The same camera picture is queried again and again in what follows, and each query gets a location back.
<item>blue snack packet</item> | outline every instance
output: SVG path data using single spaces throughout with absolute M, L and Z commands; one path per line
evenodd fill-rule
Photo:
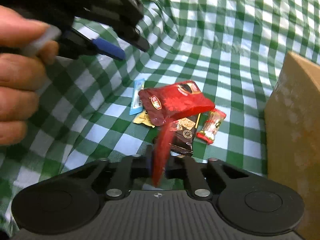
M 140 97 L 138 95 L 138 92 L 141 89 L 144 89 L 144 79 L 139 79 L 134 81 L 134 89 L 133 89 L 133 95 L 132 95 L 132 101 L 131 101 L 131 107 L 129 114 L 138 114 L 142 112 L 142 101 L 140 100 Z

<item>yellow candy wrapper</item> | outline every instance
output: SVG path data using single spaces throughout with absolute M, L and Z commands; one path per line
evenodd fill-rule
M 147 126 L 151 126 L 154 128 L 155 126 L 151 123 L 149 115 L 146 110 L 143 110 L 141 114 L 137 115 L 135 119 L 133 119 L 134 123 L 144 123 Z

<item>human hand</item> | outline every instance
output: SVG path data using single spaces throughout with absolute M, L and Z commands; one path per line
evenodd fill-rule
M 28 20 L 0 6 L 0 47 L 21 48 L 38 39 L 48 24 Z M 0 54 L 0 145 L 20 142 L 27 132 L 26 119 L 38 109 L 35 91 L 46 81 L 45 64 L 53 63 L 58 44 L 49 41 L 37 57 Z

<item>gingham fabric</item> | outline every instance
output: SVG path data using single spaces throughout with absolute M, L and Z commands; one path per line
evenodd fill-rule
M 129 115 L 133 81 L 145 87 L 194 80 L 227 114 L 213 145 L 195 139 L 196 161 L 216 157 L 265 175 L 263 109 L 286 51 L 320 63 L 319 0 L 142 0 L 141 34 L 147 53 L 118 39 L 112 29 L 83 19 L 74 28 L 125 49 L 127 60 L 107 56 L 61 60 L 47 68 L 38 112 L 27 138 L 0 153 L 0 223 L 17 226 L 11 201 L 22 188 L 107 157 L 143 154 L 157 134 Z M 206 119 L 202 115 L 200 126 Z M 143 181 L 136 183 L 142 186 Z M 178 188 L 180 181 L 162 183 Z

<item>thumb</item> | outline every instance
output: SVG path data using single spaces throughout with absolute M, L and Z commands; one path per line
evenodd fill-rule
M 48 24 L 23 18 L 17 12 L 0 6 L 0 46 L 21 48 L 38 39 Z

